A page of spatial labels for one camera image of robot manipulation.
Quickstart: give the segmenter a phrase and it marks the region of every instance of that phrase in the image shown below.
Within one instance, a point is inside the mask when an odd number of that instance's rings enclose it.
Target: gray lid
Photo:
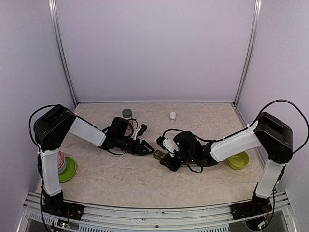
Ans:
[[[122,117],[124,117],[124,118],[130,118],[130,117],[132,117],[132,110],[130,110],[130,109],[124,109],[124,110],[122,111]]]

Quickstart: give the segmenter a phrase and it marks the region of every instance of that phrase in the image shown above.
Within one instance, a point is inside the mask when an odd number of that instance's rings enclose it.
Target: white bottle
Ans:
[[[169,115],[169,118],[170,118],[170,122],[174,123],[175,120],[176,120],[176,113],[175,112],[171,112],[170,115]]]

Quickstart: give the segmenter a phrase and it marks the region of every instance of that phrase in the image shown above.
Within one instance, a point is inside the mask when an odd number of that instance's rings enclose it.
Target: white wall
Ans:
[[[309,1],[263,1],[256,44],[240,111],[251,122],[268,102],[284,98],[294,102],[309,118]],[[299,113],[277,103],[270,113],[290,125],[294,148],[306,138]],[[302,232],[309,228],[309,146],[288,163],[280,185],[291,201]]]
[[[79,101],[232,102],[254,3],[57,1]]]
[[[11,232],[39,180],[29,116],[51,103],[72,108],[48,1],[0,2],[0,80],[0,231]]]

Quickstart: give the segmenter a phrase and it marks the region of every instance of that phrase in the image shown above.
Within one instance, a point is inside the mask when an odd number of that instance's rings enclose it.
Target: yellow-green bowl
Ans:
[[[228,158],[228,165],[235,170],[240,170],[248,166],[250,158],[246,152],[238,153],[237,155]]]

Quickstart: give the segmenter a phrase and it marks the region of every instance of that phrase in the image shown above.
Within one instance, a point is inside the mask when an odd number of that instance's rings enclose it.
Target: table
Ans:
[[[100,129],[109,126],[122,110],[130,108],[139,124],[146,124],[141,136],[154,149],[156,139],[167,128],[192,131],[204,139],[217,139],[241,129],[231,104],[225,103],[81,103],[75,112]],[[169,120],[176,112],[175,123]],[[177,132],[168,132],[172,139]],[[261,176],[254,150],[243,170],[232,170],[227,161],[196,174],[182,166],[172,172],[152,155],[115,156],[73,135],[67,135],[60,150],[74,158],[75,177],[61,184],[68,200],[138,208],[178,208],[230,203],[250,199]]]

